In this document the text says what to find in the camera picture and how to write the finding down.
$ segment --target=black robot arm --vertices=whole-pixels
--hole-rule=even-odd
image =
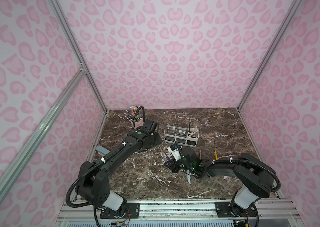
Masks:
[[[270,197],[270,193],[277,191],[281,183],[275,171],[265,163],[259,161],[251,154],[242,153],[235,159],[200,160],[190,147],[171,145],[170,160],[164,166],[177,173],[179,170],[189,170],[197,179],[204,176],[236,176],[244,186],[238,190],[229,204],[230,211],[234,216],[240,216],[245,210],[260,198]]]
[[[161,138],[157,130],[158,123],[146,119],[143,126],[128,132],[122,143],[100,161],[83,163],[79,170],[78,179],[67,192],[67,205],[73,208],[86,205],[93,205],[96,208],[108,207],[113,210],[115,216],[124,215],[126,199],[110,190],[109,177],[134,152],[159,145]],[[74,187],[76,193],[83,197],[87,203],[73,204],[70,201]]]

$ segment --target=white plastic part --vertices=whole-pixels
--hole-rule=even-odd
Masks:
[[[167,150],[168,150],[171,154],[173,154],[173,156],[174,156],[174,158],[175,158],[176,161],[178,161],[178,160],[181,158],[180,153],[179,153],[179,150],[178,150],[177,148],[176,148],[175,150],[171,150],[171,148],[168,147]]]
[[[190,171],[189,170],[188,170],[187,177],[188,177],[188,183],[190,184]]]
[[[251,193],[246,186],[243,186],[235,195],[234,203],[243,209],[247,209],[250,204],[256,201],[259,197]]]
[[[107,200],[103,203],[103,206],[116,211],[118,210],[118,208],[120,208],[122,202],[123,202],[123,198],[117,195],[115,192],[111,191],[109,193]]]

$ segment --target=pink leopard print wall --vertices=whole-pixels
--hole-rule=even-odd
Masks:
[[[45,0],[0,0],[0,177],[78,68]]]
[[[236,107],[291,0],[60,0],[109,109]]]
[[[320,227],[320,1],[304,3],[242,115],[282,193]]]
[[[78,177],[102,109],[85,78],[0,206],[0,226],[53,226]]]

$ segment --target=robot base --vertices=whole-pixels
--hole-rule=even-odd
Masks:
[[[126,210],[130,211],[131,219],[139,218],[139,203],[127,203]],[[100,219],[116,219],[116,217],[114,216],[114,213],[111,211],[112,210],[110,208],[104,209],[101,212],[99,218]],[[128,216],[128,212],[125,211],[125,214],[123,215],[122,218],[127,218],[127,216]]]
[[[215,211],[217,212],[218,218],[229,218],[234,217],[231,213],[232,208],[229,206],[229,202],[215,202]],[[252,206],[249,206],[247,209],[249,217],[255,217],[256,211],[251,209]],[[244,212],[240,215],[241,217],[247,217],[247,214]]]

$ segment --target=black cable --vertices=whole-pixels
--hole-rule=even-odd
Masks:
[[[186,175],[194,176],[193,174],[188,174],[185,170],[183,170],[183,172],[184,172]]]
[[[227,218],[237,218],[237,217],[239,217],[239,216],[235,216],[235,215],[233,215],[233,216],[232,215],[228,215],[228,214],[223,213],[223,212],[218,211],[218,210],[216,210],[215,212],[219,213],[219,214],[222,214],[222,215],[226,216]]]
[[[135,113],[135,120],[133,121],[133,125],[132,125],[132,129],[135,128],[135,124],[136,124],[136,117],[139,114],[140,109],[142,109],[142,112],[144,113],[142,115],[142,120],[145,123],[145,108],[143,106],[140,106],[139,108],[137,108],[136,113]]]
[[[120,152],[123,148],[125,147],[125,145],[121,144],[121,146],[119,148],[117,148],[117,150],[115,150],[114,152],[111,152],[110,155],[105,156],[104,157],[104,161],[107,162],[110,159],[112,159],[115,155],[118,154],[118,152]],[[103,161],[97,162],[94,166],[92,166],[91,168],[89,168],[87,171],[85,171],[84,173],[82,173],[82,175],[78,176],[78,178],[73,182],[73,184],[69,187],[68,191],[67,191],[67,195],[66,195],[66,203],[69,207],[72,208],[78,208],[78,207],[84,207],[84,206],[88,206],[91,205],[89,202],[85,202],[85,203],[80,203],[80,204],[75,204],[72,203],[70,200],[70,195],[72,194],[73,189],[76,187],[76,185],[78,184],[78,182],[85,176],[87,176],[88,174],[90,174],[91,172],[93,172],[95,169],[101,167],[104,165]]]
[[[217,163],[230,163],[230,160],[217,160],[217,161],[214,161],[214,164],[217,164]],[[280,190],[281,188],[281,182],[280,180],[278,179],[278,177],[276,176],[276,174],[269,168],[267,168],[266,166],[263,166],[263,165],[260,165],[258,164],[257,162],[253,162],[253,161],[249,161],[249,160],[244,160],[244,159],[234,159],[232,160],[232,163],[244,163],[244,164],[248,164],[248,165],[252,165],[252,166],[256,166],[256,167],[259,167],[261,168],[262,170],[266,171],[267,173],[269,173],[276,181],[276,187],[275,188],[272,188],[271,189],[271,192],[275,192],[275,191],[278,191]],[[201,179],[205,176],[205,173],[206,171],[208,170],[208,168],[210,166],[212,166],[213,163],[209,163],[205,169],[203,170],[203,173],[201,174],[201,176],[196,176],[194,175],[195,178],[197,179]]]
[[[94,220],[96,221],[97,226],[101,227],[101,225],[98,222],[97,211],[96,211],[96,208],[94,206],[93,206],[93,213],[94,213]]]
[[[256,225],[254,227],[258,227],[259,216],[258,216],[257,207],[256,207],[256,204],[254,204],[254,203],[252,203],[252,206],[254,207],[254,211],[256,212]]]
[[[175,145],[176,145],[176,147],[177,147],[177,149],[179,151],[180,157],[184,160],[184,164],[185,164],[186,169],[188,169],[191,173],[193,173],[193,170],[190,169],[189,165],[186,163],[185,156],[182,155],[179,143],[177,141],[175,141]]]

